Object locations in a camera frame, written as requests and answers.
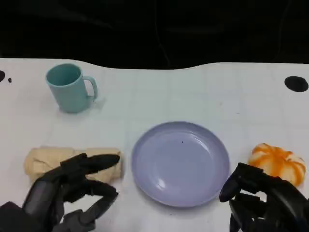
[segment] orange pumpkin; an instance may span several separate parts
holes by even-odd
[[[263,169],[268,175],[279,176],[294,186],[304,181],[306,173],[306,164],[302,158],[292,151],[268,144],[259,144],[252,150],[249,165]]]

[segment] white table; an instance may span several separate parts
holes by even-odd
[[[46,72],[65,62],[94,77],[99,99],[87,111],[59,111]],[[123,151],[125,175],[115,183],[120,196],[97,222],[104,232],[228,232],[228,203],[218,199],[193,209],[158,204],[137,189],[131,149],[150,127],[188,120],[213,131],[225,144],[231,170],[246,162],[258,143],[282,146],[309,162],[309,91],[284,85],[290,75],[309,80],[306,64],[214,63],[184,70],[118,70],[73,60],[0,59],[0,204],[21,205],[29,189],[23,161],[32,147],[115,146]],[[300,190],[309,197],[309,178]],[[67,210],[87,208],[85,198]]]

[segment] purple plate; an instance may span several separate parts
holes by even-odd
[[[163,123],[135,144],[132,172],[151,198],[192,207],[216,197],[230,172],[223,143],[208,129],[188,122]]]

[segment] mug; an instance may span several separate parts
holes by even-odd
[[[94,95],[89,96],[84,81],[91,83]],[[90,106],[98,96],[96,81],[83,76],[82,70],[74,64],[60,64],[53,67],[46,75],[46,81],[52,91],[60,110],[78,113]]]

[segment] dark curtain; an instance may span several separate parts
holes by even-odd
[[[0,3],[0,54],[114,68],[309,57],[306,0],[11,0]]]

